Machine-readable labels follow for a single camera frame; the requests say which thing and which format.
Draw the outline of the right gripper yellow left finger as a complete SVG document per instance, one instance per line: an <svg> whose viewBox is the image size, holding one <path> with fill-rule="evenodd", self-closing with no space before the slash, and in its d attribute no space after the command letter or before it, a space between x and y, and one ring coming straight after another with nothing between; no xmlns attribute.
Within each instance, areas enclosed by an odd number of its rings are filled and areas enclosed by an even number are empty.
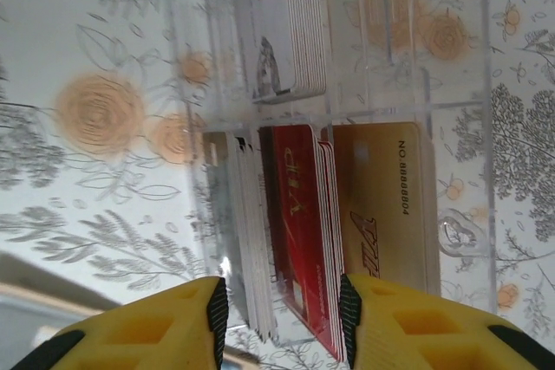
<svg viewBox="0 0 555 370"><path fill-rule="evenodd" d="M201 277L57 332L12 370L220 370L225 279Z"/></svg>

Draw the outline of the gold card stack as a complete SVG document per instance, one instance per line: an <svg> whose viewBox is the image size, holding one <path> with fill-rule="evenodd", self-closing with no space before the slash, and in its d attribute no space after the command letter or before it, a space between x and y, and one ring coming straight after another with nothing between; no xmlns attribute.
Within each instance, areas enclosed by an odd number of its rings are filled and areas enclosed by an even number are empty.
<svg viewBox="0 0 555 370"><path fill-rule="evenodd" d="M336 125L344 270L438 295L434 149L416 122Z"/></svg>

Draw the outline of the clear acrylic card organizer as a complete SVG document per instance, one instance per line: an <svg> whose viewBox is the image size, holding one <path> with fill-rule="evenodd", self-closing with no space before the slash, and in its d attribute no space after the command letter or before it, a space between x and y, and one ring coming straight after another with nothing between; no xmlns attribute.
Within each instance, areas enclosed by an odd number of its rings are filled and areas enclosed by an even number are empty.
<svg viewBox="0 0 555 370"><path fill-rule="evenodd" d="M270 259L277 334L261 341L242 321L229 293L230 343L246 351L259 344L327 351L284 304L278 291L271 244L261 127L310 125L333 145L336 125L416 122L434 149L435 232L440 250L441 292L461 261L473 262L470 304L492 307L492 241L487 219L467 214L471 204L489 204L492 188L486 81L486 0L321 0L326 56L323 94L274 104L247 95L234 0L202 0L210 75L189 113L193 183L200 240L211 272L203 135L245 125L255 152L256 185Z"/></svg>

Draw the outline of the red card stack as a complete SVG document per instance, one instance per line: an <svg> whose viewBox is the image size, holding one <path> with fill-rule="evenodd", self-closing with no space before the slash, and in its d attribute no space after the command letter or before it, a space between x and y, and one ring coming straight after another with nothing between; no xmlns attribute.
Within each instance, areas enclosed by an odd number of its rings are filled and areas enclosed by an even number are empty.
<svg viewBox="0 0 555 370"><path fill-rule="evenodd" d="M343 360L333 145L310 125L261 127L258 137L277 289L292 314L334 359Z"/></svg>

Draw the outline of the silver card stack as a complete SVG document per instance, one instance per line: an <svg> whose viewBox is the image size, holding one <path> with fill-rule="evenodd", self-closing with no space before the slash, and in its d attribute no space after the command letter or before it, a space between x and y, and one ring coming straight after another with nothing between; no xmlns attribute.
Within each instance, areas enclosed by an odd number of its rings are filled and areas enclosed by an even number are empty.
<svg viewBox="0 0 555 370"><path fill-rule="evenodd" d="M323 94L321 0L234 0L247 95L274 104Z"/></svg>

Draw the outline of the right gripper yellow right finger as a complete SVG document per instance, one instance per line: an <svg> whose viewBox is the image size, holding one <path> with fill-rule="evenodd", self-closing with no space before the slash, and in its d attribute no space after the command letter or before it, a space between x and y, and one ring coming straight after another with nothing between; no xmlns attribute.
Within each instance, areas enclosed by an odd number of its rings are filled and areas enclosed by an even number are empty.
<svg viewBox="0 0 555 370"><path fill-rule="evenodd" d="M342 276L340 313L350 370L555 370L511 322L372 276Z"/></svg>

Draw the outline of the black card stack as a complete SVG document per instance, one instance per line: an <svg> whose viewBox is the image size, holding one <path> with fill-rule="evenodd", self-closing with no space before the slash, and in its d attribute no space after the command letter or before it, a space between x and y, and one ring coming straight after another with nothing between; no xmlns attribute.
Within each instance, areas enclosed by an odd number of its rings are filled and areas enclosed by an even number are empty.
<svg viewBox="0 0 555 370"><path fill-rule="evenodd" d="M238 125L205 133L203 139L211 267L225 278L232 305L245 325L261 341L269 341L277 334L277 323L250 132Z"/></svg>

